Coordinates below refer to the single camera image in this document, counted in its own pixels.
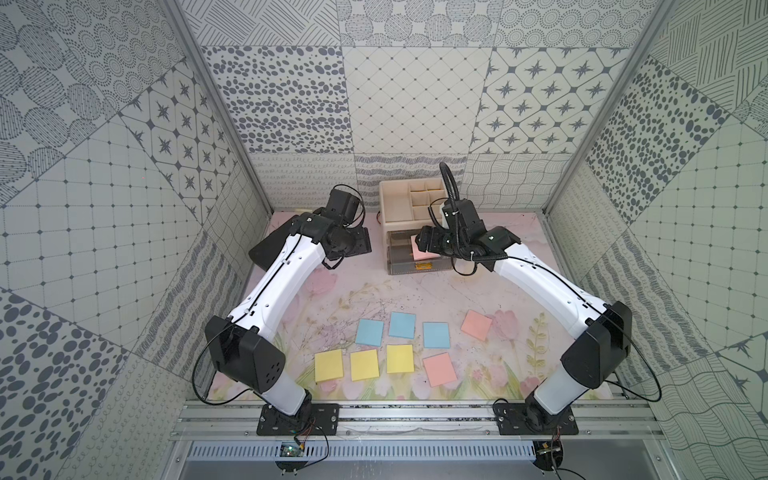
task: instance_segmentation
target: patterned wall panel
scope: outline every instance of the patterned wall panel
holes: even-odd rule
[[[182,0],[179,4],[199,45],[339,45],[333,0]]]
[[[205,324],[213,315],[225,317],[239,303],[242,289],[243,281],[235,274],[213,237],[203,230],[181,264],[173,286],[160,301],[134,353],[190,379],[195,360],[205,346]],[[205,382],[198,385],[207,386]]]
[[[344,48],[356,153],[466,154],[490,48]]]
[[[712,353],[683,306],[629,231],[611,245],[581,281],[603,300],[619,300],[632,310],[632,340],[655,372],[668,372]],[[628,383],[650,377],[637,355],[620,369]]]
[[[505,0],[497,45],[629,48],[656,1]]]
[[[768,74],[768,4],[681,0],[652,55],[733,111]]]
[[[714,349],[768,332],[766,161],[731,117],[631,227]]]
[[[269,221],[270,212],[236,161],[230,181],[207,213],[203,228],[214,237],[214,243],[242,281],[247,280],[253,265],[248,250],[261,241]]]
[[[209,47],[204,54],[248,152],[352,151],[340,48]]]
[[[119,118],[0,217],[0,282],[129,349],[200,231]]]
[[[733,116],[768,137],[768,74],[733,111]]]
[[[378,209],[380,181],[439,177],[440,162],[449,166],[461,189],[466,155],[355,155],[357,189],[366,207]]]
[[[632,223],[726,119],[717,104],[649,57],[587,156]]]
[[[192,215],[203,223],[234,152],[186,59],[162,74],[118,115]]]
[[[64,480],[153,478],[188,383],[130,353],[120,376],[64,462]]]
[[[491,47],[504,0],[336,0],[342,45]]]
[[[579,165],[549,221],[576,283],[626,229],[587,165]]]
[[[114,114],[64,40],[37,13],[16,4],[0,12],[3,204]]]
[[[539,210],[570,159],[568,154],[469,155],[462,197],[477,208]]]
[[[659,375],[664,396],[650,407],[686,478],[765,478],[768,427],[717,355]],[[656,395],[652,380],[642,384]]]
[[[251,154],[250,163],[276,209],[325,207],[334,185],[357,188],[352,154]]]
[[[0,290],[2,472],[54,478],[87,437],[128,351]]]
[[[494,48],[470,151],[574,153],[628,54],[628,48]]]
[[[183,56],[155,0],[46,2],[42,10],[113,108],[133,100]]]

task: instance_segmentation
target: metal bracket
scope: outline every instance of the metal bracket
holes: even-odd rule
[[[336,434],[336,428],[339,426],[339,404],[338,403],[312,403],[312,411],[306,421],[297,417],[288,416],[280,410],[265,405],[261,409],[259,426],[256,434],[258,436],[294,436],[302,432],[310,424],[314,424],[310,435],[331,436]]]
[[[496,415],[496,426],[499,435],[553,435],[556,428],[560,427],[560,435],[578,435],[576,418],[569,406],[560,415],[560,421],[543,432],[536,432],[528,427],[525,421],[524,403],[495,403],[493,412]]]

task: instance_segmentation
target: ventilation grille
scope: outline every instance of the ventilation grille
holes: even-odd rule
[[[280,457],[281,446],[295,445],[280,440],[255,442],[195,442],[188,460],[280,460],[306,462],[326,454],[325,440],[309,440],[303,457]],[[527,460],[536,455],[533,442],[525,440],[361,440],[334,441],[326,462],[362,460]]]

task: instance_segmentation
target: blue sticky note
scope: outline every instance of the blue sticky note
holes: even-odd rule
[[[451,336],[448,333],[447,323],[424,322],[424,348],[448,349],[451,348]]]
[[[382,345],[382,334],[384,333],[384,322],[380,320],[360,319],[357,326],[357,337],[355,343],[359,345]]]
[[[389,336],[412,339],[416,331],[416,315],[412,313],[392,312],[389,319]]]

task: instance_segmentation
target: pink sticky note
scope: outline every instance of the pink sticky note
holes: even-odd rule
[[[456,371],[448,353],[424,359],[424,370],[427,371],[430,386],[440,386],[456,380]]]
[[[467,335],[472,335],[481,342],[485,341],[485,337],[488,336],[488,331],[491,329],[491,322],[487,316],[480,315],[474,310],[469,310],[467,316],[464,318],[464,324],[462,325],[462,332]]]
[[[437,253],[422,252],[419,250],[416,246],[416,235],[411,235],[411,248],[413,249],[413,259],[416,261],[440,257]]]

